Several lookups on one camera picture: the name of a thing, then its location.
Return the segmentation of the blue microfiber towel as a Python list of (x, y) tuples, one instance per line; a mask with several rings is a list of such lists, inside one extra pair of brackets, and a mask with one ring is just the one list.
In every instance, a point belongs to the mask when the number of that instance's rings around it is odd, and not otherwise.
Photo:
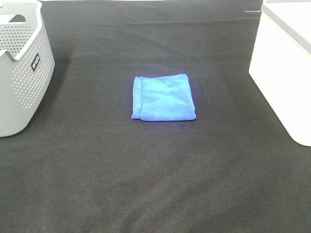
[(195, 106), (186, 74), (135, 77), (131, 119), (142, 121), (195, 120)]

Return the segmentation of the white storage box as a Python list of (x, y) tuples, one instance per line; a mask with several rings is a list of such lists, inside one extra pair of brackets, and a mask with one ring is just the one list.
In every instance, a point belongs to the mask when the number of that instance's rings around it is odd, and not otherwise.
[(298, 144), (311, 145), (311, 2), (264, 0), (249, 74)]

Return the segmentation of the grey perforated plastic basket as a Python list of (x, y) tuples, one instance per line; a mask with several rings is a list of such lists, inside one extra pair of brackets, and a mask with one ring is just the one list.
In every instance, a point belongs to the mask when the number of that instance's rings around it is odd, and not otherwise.
[(0, 14), (24, 22), (0, 25), (0, 135), (26, 128), (49, 86), (55, 61), (36, 0), (2, 0)]

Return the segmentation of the black tablecloth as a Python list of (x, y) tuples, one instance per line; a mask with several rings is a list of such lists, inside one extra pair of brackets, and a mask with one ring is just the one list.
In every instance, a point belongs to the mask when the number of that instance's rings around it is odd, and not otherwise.
[[(311, 149), (248, 74), (259, 0), (45, 1), (55, 68), (0, 141), (3, 233), (308, 233)], [(186, 74), (196, 119), (131, 119)]]

